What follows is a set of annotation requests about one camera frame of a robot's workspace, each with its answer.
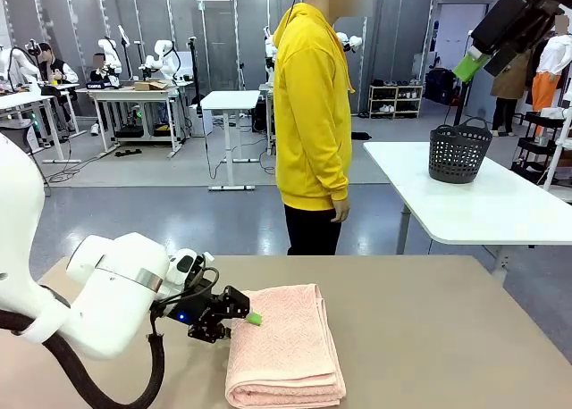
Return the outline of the black computer with lit fan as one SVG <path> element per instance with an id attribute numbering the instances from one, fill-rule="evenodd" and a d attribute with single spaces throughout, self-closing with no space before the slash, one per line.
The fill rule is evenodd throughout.
<path id="1" fill-rule="evenodd" d="M 270 133 L 274 130 L 273 117 L 267 116 L 265 101 L 258 101 L 251 111 L 251 129 L 255 133 Z"/>

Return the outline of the white frame work desk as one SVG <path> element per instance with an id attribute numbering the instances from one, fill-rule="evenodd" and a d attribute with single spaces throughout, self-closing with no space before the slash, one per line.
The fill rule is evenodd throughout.
<path id="1" fill-rule="evenodd" d="M 81 88 L 79 92 L 93 101 L 106 152 L 125 143 L 168 144 L 167 156 L 172 158 L 188 137 L 181 110 L 184 103 L 175 86 L 158 90 Z"/>

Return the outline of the person in brown coat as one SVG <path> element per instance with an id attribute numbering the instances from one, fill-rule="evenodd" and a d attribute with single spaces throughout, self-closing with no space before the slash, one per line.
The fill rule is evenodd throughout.
<path id="1" fill-rule="evenodd" d="M 508 136 L 513 136 L 513 117 L 517 103 L 522 98 L 526 88 L 528 64 L 531 51 L 518 54 L 495 78 L 492 83 L 491 96 L 496 98 L 495 110 L 492 117 L 492 134 L 499 136 L 501 127 Z"/>

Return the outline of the mannequin with orange trousers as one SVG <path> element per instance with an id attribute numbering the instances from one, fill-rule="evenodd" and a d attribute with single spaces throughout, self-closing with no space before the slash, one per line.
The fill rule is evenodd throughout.
<path id="1" fill-rule="evenodd" d="M 552 106 L 562 71 L 572 63 L 572 34 L 568 32 L 569 17 L 555 17 L 555 36 L 544 47 L 533 79 L 533 111 Z"/>

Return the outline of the black suitcase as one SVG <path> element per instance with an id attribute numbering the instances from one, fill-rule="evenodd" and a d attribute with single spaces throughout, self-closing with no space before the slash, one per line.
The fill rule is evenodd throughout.
<path id="1" fill-rule="evenodd" d="M 425 74 L 424 97 L 439 104 L 449 105 L 456 83 L 455 74 L 445 68 L 434 68 Z"/>

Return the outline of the pink terry towel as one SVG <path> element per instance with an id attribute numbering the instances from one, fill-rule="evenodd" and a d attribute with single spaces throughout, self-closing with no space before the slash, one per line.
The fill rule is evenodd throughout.
<path id="1" fill-rule="evenodd" d="M 247 291 L 261 317 L 231 324 L 225 398 L 236 409 L 320 409 L 346 396 L 325 300 L 312 284 Z"/>

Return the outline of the seated person in black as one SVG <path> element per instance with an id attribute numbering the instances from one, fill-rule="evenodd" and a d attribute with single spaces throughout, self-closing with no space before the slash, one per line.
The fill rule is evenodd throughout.
<path id="1" fill-rule="evenodd" d="M 112 86 L 119 85 L 119 76 L 109 74 L 104 69 L 104 53 L 95 53 L 93 55 L 93 70 L 90 73 L 90 80 L 96 81 L 109 81 Z"/>

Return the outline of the wooden shoe rack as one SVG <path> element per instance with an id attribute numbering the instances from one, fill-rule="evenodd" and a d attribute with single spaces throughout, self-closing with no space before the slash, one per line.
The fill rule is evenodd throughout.
<path id="1" fill-rule="evenodd" d="M 417 118 L 423 98 L 421 84 L 403 82 L 372 84 L 368 91 L 367 115 L 369 118 Z"/>

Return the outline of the person in black white jacket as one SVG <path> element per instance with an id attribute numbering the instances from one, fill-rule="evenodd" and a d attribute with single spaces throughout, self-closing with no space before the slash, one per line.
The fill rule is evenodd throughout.
<path id="1" fill-rule="evenodd" d="M 44 81 L 57 84 L 77 84 L 79 77 L 77 73 L 63 60 L 57 58 L 48 43 L 39 45 L 39 70 Z"/>

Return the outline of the black rolling cart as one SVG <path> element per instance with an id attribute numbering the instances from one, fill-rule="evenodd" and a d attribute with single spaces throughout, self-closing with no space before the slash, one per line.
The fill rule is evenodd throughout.
<path id="1" fill-rule="evenodd" d="M 542 117 L 539 112 L 526 112 L 520 122 L 527 124 L 526 134 L 518 139 L 510 169 L 520 177 L 542 185 L 546 181 L 564 120 Z"/>

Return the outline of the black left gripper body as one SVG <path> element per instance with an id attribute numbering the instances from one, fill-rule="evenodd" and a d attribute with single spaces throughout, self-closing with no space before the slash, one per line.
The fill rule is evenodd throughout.
<path id="1" fill-rule="evenodd" d="M 218 324 L 222 320 L 244 319 L 250 313 L 249 298 L 232 286 L 215 295 L 210 290 L 194 297 L 175 299 L 162 307 L 161 316 L 187 326 Z"/>

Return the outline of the white height-adjustable desk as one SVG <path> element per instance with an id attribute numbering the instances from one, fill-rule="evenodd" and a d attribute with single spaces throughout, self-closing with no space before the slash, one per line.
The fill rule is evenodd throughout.
<path id="1" fill-rule="evenodd" d="M 259 97 L 258 90 L 232 90 L 232 91 L 212 91 L 202 101 L 201 108 L 203 111 L 222 112 L 223 113 L 223 131 L 224 131 L 224 147 L 225 157 L 223 162 L 226 164 L 227 183 L 219 186 L 210 186 L 211 192 L 224 191 L 252 191 L 256 187 L 254 185 L 242 184 L 237 185 L 234 181 L 233 165 L 237 163 L 260 163 L 256 158 L 241 157 L 241 138 L 240 138 L 240 113 L 253 110 L 257 105 Z M 233 147 L 231 145 L 231 112 L 235 112 L 235 128 L 238 134 L 238 157 L 232 155 Z"/>

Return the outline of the white side table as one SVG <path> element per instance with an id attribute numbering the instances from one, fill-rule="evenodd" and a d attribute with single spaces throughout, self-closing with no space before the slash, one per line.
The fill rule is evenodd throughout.
<path id="1" fill-rule="evenodd" d="M 497 247 L 499 281 L 517 246 L 572 246 L 572 206 L 489 158 L 473 182 L 452 184 L 430 177 L 426 142 L 366 142 L 364 149 L 403 203 L 397 255 L 411 218 L 438 243 Z"/>

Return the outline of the person's right hand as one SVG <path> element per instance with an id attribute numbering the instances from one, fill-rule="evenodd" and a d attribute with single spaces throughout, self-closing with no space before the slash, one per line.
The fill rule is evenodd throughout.
<path id="1" fill-rule="evenodd" d="M 346 221 L 349 217 L 350 211 L 350 201 L 349 198 L 346 197 L 341 200 L 333 200 L 332 201 L 335 215 L 332 218 L 332 222 L 334 223 L 342 223 Z"/>

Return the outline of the dark perforated laundry basket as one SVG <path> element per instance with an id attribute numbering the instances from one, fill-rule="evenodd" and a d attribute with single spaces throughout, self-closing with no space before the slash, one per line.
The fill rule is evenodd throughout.
<path id="1" fill-rule="evenodd" d="M 482 118 L 468 118 L 457 126 L 440 125 L 430 133 L 430 177 L 450 184 L 473 182 L 491 142 L 492 133 Z"/>

